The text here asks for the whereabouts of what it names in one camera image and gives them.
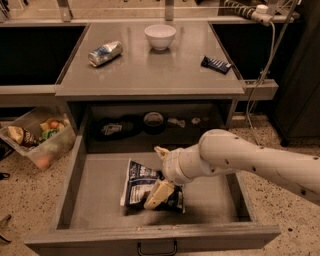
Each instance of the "white bowl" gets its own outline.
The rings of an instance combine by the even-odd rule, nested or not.
[[[144,30],[150,45],[156,50],[165,50],[172,43],[176,29],[169,25],[151,25]]]

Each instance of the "open drawer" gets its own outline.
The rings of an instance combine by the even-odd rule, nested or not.
[[[52,228],[47,234],[29,237],[25,241],[28,247],[40,255],[174,255],[262,248],[280,234],[278,226],[258,223],[241,173],[199,178],[187,184],[185,213],[121,207],[130,158],[161,169],[161,160],[152,152],[154,144],[173,141],[172,147],[176,147],[197,143],[202,131],[217,128],[211,102],[126,104],[88,107]],[[197,115],[211,121],[208,127],[183,130],[184,135],[181,128],[169,127],[158,135],[141,132],[119,141],[95,142],[89,132],[92,122],[103,116],[121,116],[124,111],[138,115],[148,111],[179,113],[185,119]],[[178,132],[184,136],[184,143],[175,138]]]

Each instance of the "plastic bin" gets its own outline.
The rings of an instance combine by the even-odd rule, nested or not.
[[[10,125],[19,126],[41,137],[40,124],[48,118],[62,120],[64,114],[58,107],[37,107],[17,118]],[[54,161],[65,155],[74,145],[76,135],[71,125],[53,135],[37,147],[28,149],[13,141],[7,134],[8,126],[0,129],[0,137],[12,146],[19,154],[28,157],[38,168],[47,169]]]

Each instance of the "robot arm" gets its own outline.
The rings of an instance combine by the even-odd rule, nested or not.
[[[317,156],[260,147],[225,130],[210,130],[186,149],[156,151],[163,160],[163,175],[175,185],[244,170],[320,205]]]

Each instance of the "speckled floor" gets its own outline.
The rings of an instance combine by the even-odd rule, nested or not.
[[[291,143],[282,148],[280,138],[265,116],[253,119],[261,145],[320,155],[319,140]],[[241,118],[233,121],[230,130],[253,142],[251,131]],[[7,214],[12,219],[0,231],[12,239],[10,244],[0,242],[0,255],[35,256],[24,244],[31,234],[48,231],[55,204],[59,198],[70,153],[46,171],[36,169],[32,162],[13,153],[0,162],[0,171],[11,174],[0,181],[0,219]],[[249,195],[261,224],[278,224],[281,235],[260,250],[183,253],[180,256],[259,256],[259,255],[320,255],[320,207],[287,192],[258,176],[244,175]]]

